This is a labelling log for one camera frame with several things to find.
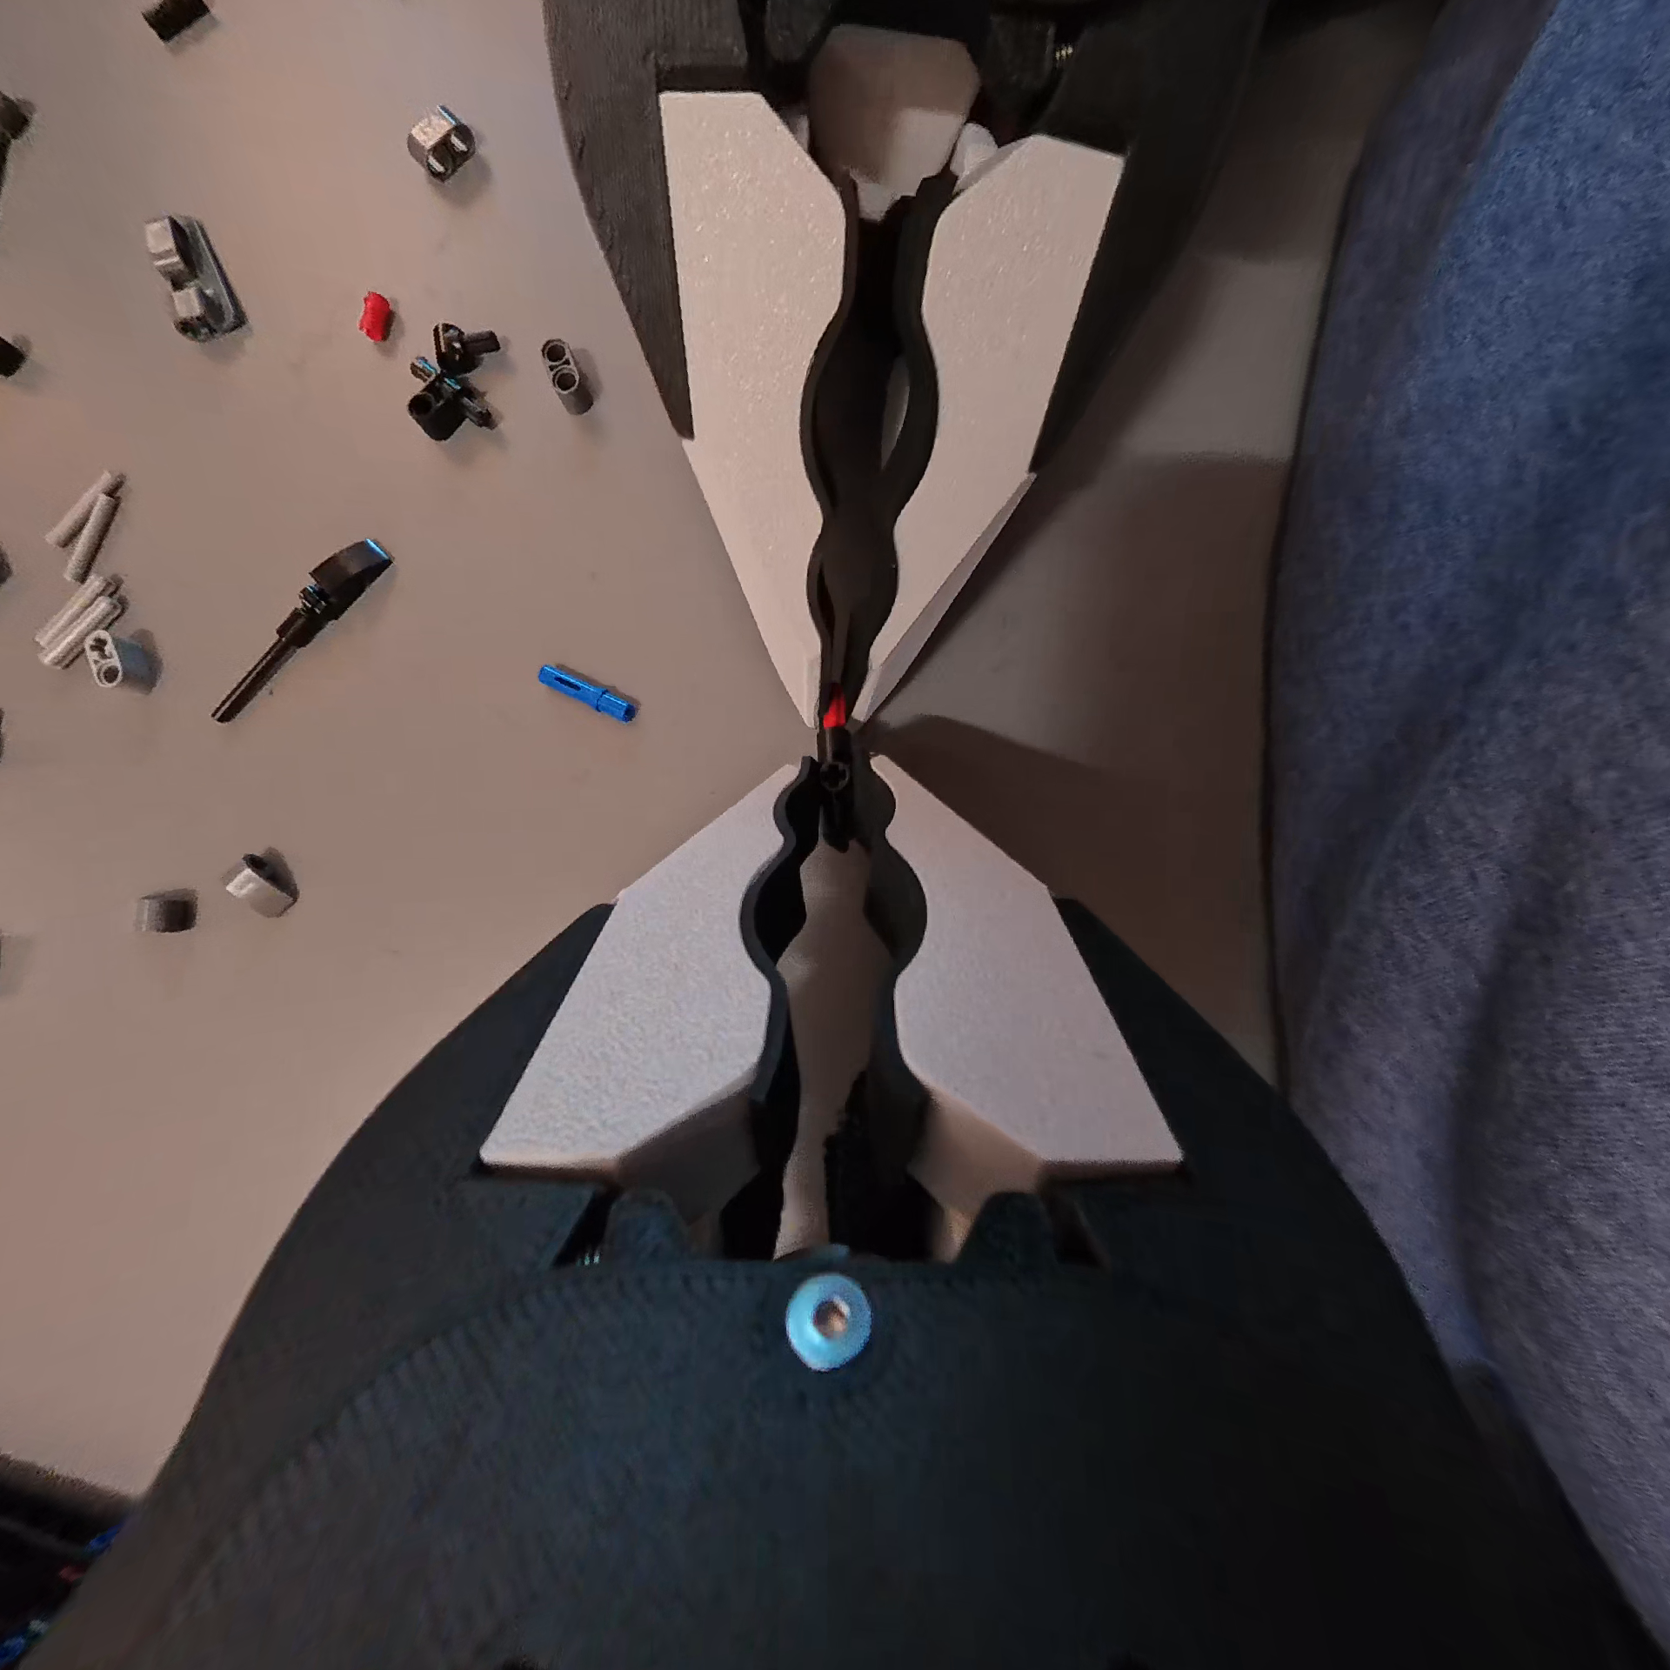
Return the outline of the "grey angled connector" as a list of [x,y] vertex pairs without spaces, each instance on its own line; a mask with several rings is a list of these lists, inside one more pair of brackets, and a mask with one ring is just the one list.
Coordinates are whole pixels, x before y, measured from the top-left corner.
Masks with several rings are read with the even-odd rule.
[[238,291],[203,235],[199,221],[147,221],[141,222],[147,261],[176,298],[176,328],[186,341],[228,341],[244,328]]

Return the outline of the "grey lego axle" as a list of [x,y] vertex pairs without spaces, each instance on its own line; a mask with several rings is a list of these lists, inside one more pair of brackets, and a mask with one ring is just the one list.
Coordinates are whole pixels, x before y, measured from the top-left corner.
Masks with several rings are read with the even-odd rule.
[[113,527],[121,491],[112,484],[103,492],[93,492],[93,513],[76,522],[68,561],[66,561],[66,587],[81,587],[99,572],[99,555]]
[[38,659],[68,634],[68,626],[103,603],[121,576],[113,572],[93,572],[66,603],[61,618],[30,634],[38,642]]
[[66,505],[66,522],[45,530],[45,546],[68,555],[103,492],[121,492],[121,477],[113,477],[113,468],[103,468],[103,477]]

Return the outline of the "black lego shaft piece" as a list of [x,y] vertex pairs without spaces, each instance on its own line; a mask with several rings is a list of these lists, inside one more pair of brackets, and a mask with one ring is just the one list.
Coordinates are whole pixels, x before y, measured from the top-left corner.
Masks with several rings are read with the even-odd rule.
[[382,576],[395,572],[395,555],[382,542],[356,542],[326,555],[293,613],[279,626],[279,642],[257,657],[257,671],[215,704],[221,727],[234,727],[326,626],[340,626]]

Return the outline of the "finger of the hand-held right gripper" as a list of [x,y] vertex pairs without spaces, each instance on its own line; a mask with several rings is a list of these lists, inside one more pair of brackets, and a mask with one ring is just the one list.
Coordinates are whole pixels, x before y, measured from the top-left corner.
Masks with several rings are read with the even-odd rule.
[[940,375],[940,439],[892,522],[897,599],[875,634],[855,718],[875,718],[903,679],[977,561],[1037,491],[1037,446],[1116,178],[1126,153],[1023,134],[960,178],[930,232],[922,341]]
[[811,710],[820,679],[811,618],[820,499],[802,468],[802,383],[843,308],[849,204],[750,89],[659,89],[659,170],[693,403],[690,468],[762,657]]

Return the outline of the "grey axle pins group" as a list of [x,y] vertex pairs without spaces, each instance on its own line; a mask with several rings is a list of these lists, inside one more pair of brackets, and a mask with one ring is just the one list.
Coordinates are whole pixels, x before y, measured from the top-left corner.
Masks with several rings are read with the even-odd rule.
[[68,657],[81,657],[81,634],[112,631],[121,618],[121,591],[112,591],[103,603],[93,603],[68,634],[45,657],[45,671],[66,671]]

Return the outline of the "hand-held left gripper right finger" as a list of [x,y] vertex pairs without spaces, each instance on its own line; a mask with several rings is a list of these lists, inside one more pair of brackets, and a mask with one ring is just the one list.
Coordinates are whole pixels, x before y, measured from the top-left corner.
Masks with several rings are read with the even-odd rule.
[[977,1222],[998,1195],[1184,1170],[1054,893],[897,767],[855,775],[885,984],[867,1052],[877,1179]]

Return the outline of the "long blue lego pin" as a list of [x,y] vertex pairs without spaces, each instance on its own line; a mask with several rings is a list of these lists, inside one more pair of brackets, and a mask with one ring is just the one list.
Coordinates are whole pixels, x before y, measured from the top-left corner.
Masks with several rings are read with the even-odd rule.
[[541,671],[541,688],[554,688],[554,694],[567,694],[567,702],[577,702],[577,704],[592,704],[592,710],[604,710],[604,718],[638,718],[638,702],[631,694],[619,694],[619,688],[604,688],[604,679],[585,679],[585,674],[569,674],[569,671],[557,671],[557,659],[547,659]]

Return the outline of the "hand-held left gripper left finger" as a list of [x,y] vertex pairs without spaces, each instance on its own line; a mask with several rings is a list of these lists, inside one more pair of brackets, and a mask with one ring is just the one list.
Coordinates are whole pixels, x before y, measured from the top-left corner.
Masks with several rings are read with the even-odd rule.
[[656,1191],[721,1244],[776,1244],[802,1120],[784,951],[820,775],[776,772],[619,893],[485,1170]]

